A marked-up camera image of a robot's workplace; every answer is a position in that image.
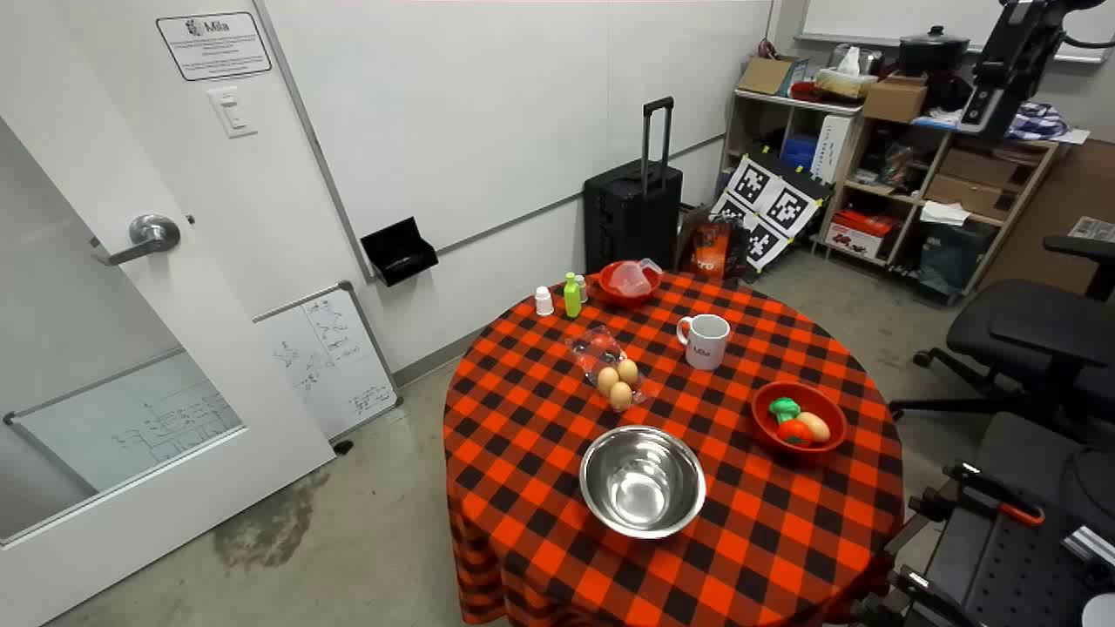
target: luggage handle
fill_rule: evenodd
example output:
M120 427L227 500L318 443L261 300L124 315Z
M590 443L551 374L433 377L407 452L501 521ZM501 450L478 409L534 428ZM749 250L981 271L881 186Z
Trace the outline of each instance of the luggage handle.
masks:
M671 129L671 98L658 98L658 101L649 101L640 104L640 162L637 162L637 170L640 170L640 191L649 194L650 191L650 119L653 112L665 107L665 127L663 127L663 175L670 168L670 129Z

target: bottle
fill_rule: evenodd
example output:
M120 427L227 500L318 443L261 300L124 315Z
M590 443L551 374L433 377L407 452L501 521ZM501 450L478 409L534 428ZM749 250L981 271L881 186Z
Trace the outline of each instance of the bottle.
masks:
M584 306L581 281L575 271L564 271L559 305L564 305L564 319L578 319Z
M578 280L578 288L581 288L581 306L590 305L590 281L584 277L575 277Z
M534 310L535 310L535 319L551 319L554 315L554 298L551 298L545 286L534 288Z

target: black suitcase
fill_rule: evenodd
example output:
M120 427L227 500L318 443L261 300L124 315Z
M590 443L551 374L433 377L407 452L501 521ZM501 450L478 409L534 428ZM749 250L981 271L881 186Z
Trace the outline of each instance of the black suitcase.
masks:
M649 162L650 117L665 107L663 163ZM671 98L640 107L640 162L584 182L584 271L615 258L653 258L671 269L681 175L670 168Z

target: red object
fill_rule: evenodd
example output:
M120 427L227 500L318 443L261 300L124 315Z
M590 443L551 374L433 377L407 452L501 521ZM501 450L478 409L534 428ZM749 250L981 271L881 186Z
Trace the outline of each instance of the red object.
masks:
M791 98L795 98L795 101L820 101L822 91L820 91L814 85L809 85L809 79L799 79L799 85L791 86Z
M778 427L778 418L768 414L768 401L778 399L795 399L801 406L801 412L810 412L814 418L822 418L829 427L829 443L791 443L785 434L785 427ZM827 457L834 450L839 450L846 443L846 418L839 412L839 406L834 406L827 395L820 395L814 387L795 385L795 379L778 379L767 385L752 395L752 421L756 421L756 435L779 450L779 452L795 452L795 457Z
M1007 521L1022 522L1022 525L1032 525L1032 530L1046 525L1046 510L1040 510L1038 515L1032 515L1032 514L1003 502L1000 514L1003 514Z
M839 209L834 215L834 223L844 223L850 232L859 232L859 235L873 235L873 236L887 236L900 223L895 221L885 221L885 215L865 215L865 212L852 212L852 209Z
M785 443L791 443L791 447L809 447L810 443L810 434L809 434L809 427L804 421L779 421L778 427L778 435L785 438Z
M600 300L600 305L615 306L615 310L650 305L653 293L658 293L663 271L640 269L640 277L650 281L650 293L644 293L644 298L623 298L623 293L614 288L614 271L615 271L621 266L623 266L623 262L608 262L608 266L604 266L604 269L590 280L590 281L591 281L591 286L590 286L590 300Z
M715 374L671 337L694 310L739 328ZM640 367L650 406L614 414L584 387L564 337L591 326ZM746 412L768 374L822 379L852 427L809 471L756 447ZM584 510L578 464L614 427L695 452L706 502L677 538L637 544ZM804 315L694 277L663 277L635 319L541 321L534 300L494 319L456 363L442 452L461 623L822 623L873 582L903 525L903 443L859 363Z

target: door handle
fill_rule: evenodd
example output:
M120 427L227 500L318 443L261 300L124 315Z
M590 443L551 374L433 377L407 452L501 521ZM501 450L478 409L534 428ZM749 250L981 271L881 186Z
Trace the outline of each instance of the door handle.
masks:
M133 248L108 256L103 266L124 266L133 258L147 258L147 256L159 256L159 250L173 250L182 245L182 232L173 221L168 215L138 215L127 227Z

